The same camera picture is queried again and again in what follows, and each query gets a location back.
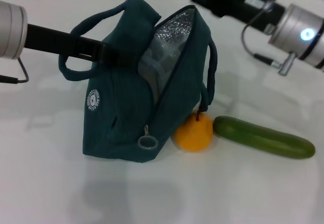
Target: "lunch bag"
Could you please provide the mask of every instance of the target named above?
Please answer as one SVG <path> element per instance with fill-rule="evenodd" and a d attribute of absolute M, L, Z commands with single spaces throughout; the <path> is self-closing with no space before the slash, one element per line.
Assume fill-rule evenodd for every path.
<path fill-rule="evenodd" d="M 101 20 L 123 14 L 103 42 L 123 51 L 115 66 L 92 63 L 88 71 L 59 68 L 70 81 L 89 79 L 84 117 L 85 155 L 147 162 L 199 103 L 206 111 L 215 91 L 217 51 L 194 5 L 178 10 L 155 26 L 160 15 L 144 0 L 89 17 L 71 34 L 81 36 Z M 203 73 L 210 48 L 207 87 Z"/>

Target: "white table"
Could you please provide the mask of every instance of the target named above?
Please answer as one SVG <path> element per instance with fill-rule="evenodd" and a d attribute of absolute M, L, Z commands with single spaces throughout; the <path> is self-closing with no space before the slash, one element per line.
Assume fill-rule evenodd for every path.
<path fill-rule="evenodd" d="M 22 5 L 31 24 L 65 32 L 124 0 L 3 0 Z M 188 0 L 147 0 L 163 18 Z M 323 1 L 294 2 L 324 15 Z M 219 54 L 211 117 L 231 115 L 305 137 L 309 160 L 290 160 L 225 140 L 189 154 L 169 140 L 145 164 L 85 157 L 83 114 L 87 82 L 69 82 L 57 55 L 25 49 L 30 75 L 0 85 L 0 223 L 3 224 L 320 224 L 324 220 L 324 74 L 296 61 L 290 74 L 252 59 L 240 44 L 243 24 L 200 8 Z M 88 37 L 101 40 L 119 16 Z M 286 56 L 268 38 L 247 32 L 254 51 Z M 71 59 L 86 69 L 89 63 Z M 20 76 L 2 59 L 0 74 Z"/>

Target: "cable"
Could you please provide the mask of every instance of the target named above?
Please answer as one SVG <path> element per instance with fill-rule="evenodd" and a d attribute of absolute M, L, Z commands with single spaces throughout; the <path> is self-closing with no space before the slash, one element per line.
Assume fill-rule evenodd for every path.
<path fill-rule="evenodd" d="M 20 64 L 20 66 L 21 66 L 22 71 L 24 72 L 24 75 L 25 75 L 26 79 L 24 79 L 24 80 L 18 80 L 17 83 L 26 83 L 26 82 L 29 81 L 29 76 L 28 76 L 27 70 L 26 70 L 24 64 L 22 63 L 20 57 L 18 58 L 18 62 Z"/>
<path fill-rule="evenodd" d="M 247 30 L 247 28 L 249 26 L 251 26 L 256 20 L 258 20 L 264 13 L 267 13 L 269 12 L 271 9 L 272 9 L 272 5 L 274 4 L 275 0 L 268 0 L 262 10 L 256 14 L 255 17 L 253 17 L 246 25 L 245 27 L 243 28 L 242 32 L 241 32 L 241 42 L 242 42 L 242 45 L 244 47 L 244 50 L 250 54 L 252 57 L 258 59 L 259 61 L 267 64 L 267 65 L 270 65 L 272 67 L 275 67 L 275 68 L 280 68 L 281 67 L 281 64 L 279 62 L 277 62 L 276 60 L 272 59 L 272 58 L 268 58 L 268 57 L 265 57 L 261 54 L 258 54 L 258 53 L 253 53 L 247 46 L 247 43 L 245 41 L 245 31 Z"/>
<path fill-rule="evenodd" d="M 253 17 L 246 25 L 245 27 L 243 28 L 242 30 L 242 33 L 241 33 L 241 41 L 242 41 L 242 44 L 243 44 L 243 47 L 245 49 L 245 51 L 250 54 L 252 57 L 254 57 L 254 53 L 247 47 L 247 44 L 245 42 L 245 38 L 244 38 L 244 34 L 245 34 L 245 31 L 247 30 L 247 28 L 249 26 L 251 26 L 257 19 L 260 18 L 260 16 L 262 16 L 266 11 L 264 9 L 262 9 L 255 17 Z"/>

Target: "silver cylindrical joint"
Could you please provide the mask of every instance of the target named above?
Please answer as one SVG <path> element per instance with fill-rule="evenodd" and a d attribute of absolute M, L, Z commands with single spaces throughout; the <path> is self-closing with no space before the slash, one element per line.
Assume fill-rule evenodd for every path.
<path fill-rule="evenodd" d="M 290 5 L 269 43 L 312 66 L 324 61 L 324 20 L 305 9 Z"/>
<path fill-rule="evenodd" d="M 27 14 L 23 7 L 0 1 L 0 58 L 17 59 L 27 35 Z"/>

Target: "bag handle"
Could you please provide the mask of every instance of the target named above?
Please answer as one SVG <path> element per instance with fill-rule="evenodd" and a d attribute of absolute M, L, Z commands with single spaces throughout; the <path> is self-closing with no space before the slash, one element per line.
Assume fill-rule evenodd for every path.
<path fill-rule="evenodd" d="M 201 101 L 199 105 L 199 112 L 207 111 L 208 106 L 212 104 L 215 94 L 215 73 L 217 69 L 217 49 L 213 40 L 209 44 L 210 58 L 207 78 L 207 88 L 202 84 Z"/>
<path fill-rule="evenodd" d="M 99 14 L 93 15 L 84 21 L 82 21 L 79 25 L 77 25 L 72 31 L 71 34 L 75 36 L 81 36 L 95 27 L 100 21 L 114 16 L 121 11 L 125 10 L 127 1 L 122 3 L 121 5 L 117 6 L 108 11 L 101 12 Z M 68 56 L 60 55 L 59 56 L 59 69 L 64 75 L 64 77 L 69 81 L 82 81 L 86 79 L 90 79 L 102 73 L 103 67 L 99 64 L 94 64 L 91 69 L 87 71 L 75 71 L 66 67 L 66 61 Z"/>

